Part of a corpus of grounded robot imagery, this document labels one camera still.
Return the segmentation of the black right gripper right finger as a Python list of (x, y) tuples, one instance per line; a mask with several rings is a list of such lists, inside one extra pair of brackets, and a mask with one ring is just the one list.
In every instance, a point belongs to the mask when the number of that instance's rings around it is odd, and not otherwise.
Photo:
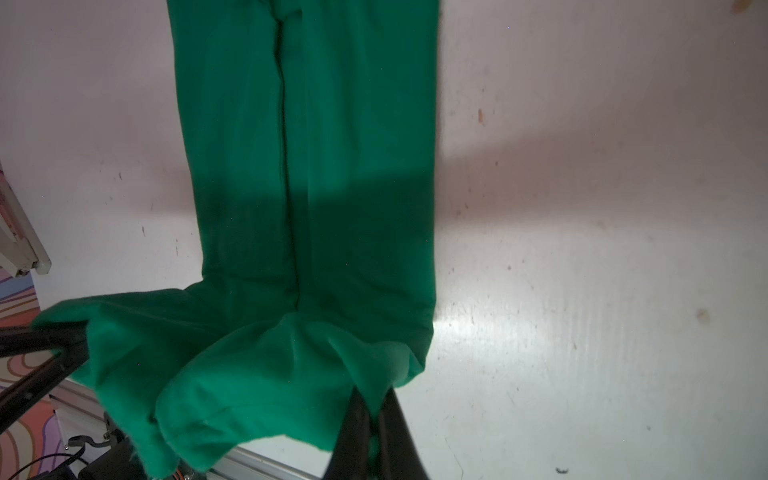
[(376, 420), (379, 453), (376, 478), (428, 480), (394, 389), (390, 389)]

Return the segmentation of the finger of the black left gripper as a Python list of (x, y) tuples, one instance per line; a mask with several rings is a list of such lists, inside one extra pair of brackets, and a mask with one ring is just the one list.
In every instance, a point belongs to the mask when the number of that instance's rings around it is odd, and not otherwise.
[(49, 352), (53, 356), (1, 392), (1, 433), (89, 358), (86, 322), (1, 329), (1, 358)]

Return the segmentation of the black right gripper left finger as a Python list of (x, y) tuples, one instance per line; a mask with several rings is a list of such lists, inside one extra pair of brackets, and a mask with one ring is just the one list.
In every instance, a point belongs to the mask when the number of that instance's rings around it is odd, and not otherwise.
[(369, 477), (371, 430), (368, 407), (354, 388), (323, 480), (366, 480)]

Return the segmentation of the green t shirt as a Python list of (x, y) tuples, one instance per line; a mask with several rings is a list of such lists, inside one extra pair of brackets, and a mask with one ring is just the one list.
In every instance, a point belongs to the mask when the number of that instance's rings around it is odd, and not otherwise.
[(421, 373), (435, 307), (435, 1), (171, 1), (202, 245), (183, 289), (67, 300), (75, 373), (148, 475), (284, 435), (334, 447)]

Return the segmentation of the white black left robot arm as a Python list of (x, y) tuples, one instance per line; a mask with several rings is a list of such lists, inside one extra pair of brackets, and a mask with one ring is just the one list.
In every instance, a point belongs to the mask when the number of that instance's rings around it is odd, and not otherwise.
[[(1, 430), (7, 431), (55, 387), (67, 379), (88, 360), (86, 324), (65, 324), (41, 329), (3, 327), (1, 357), (12, 358), (30, 353), (51, 351), (53, 356), (32, 372), (13, 380), (1, 391)], [(51, 453), (21, 466), (3, 479), (18, 479), (34, 465), (48, 459), (62, 462), (39, 472), (36, 479), (146, 479), (148, 475), (135, 456), (130, 439), (109, 416), (104, 417), (106, 433), (98, 442), (87, 435), (70, 438), (66, 445), (73, 454)]]

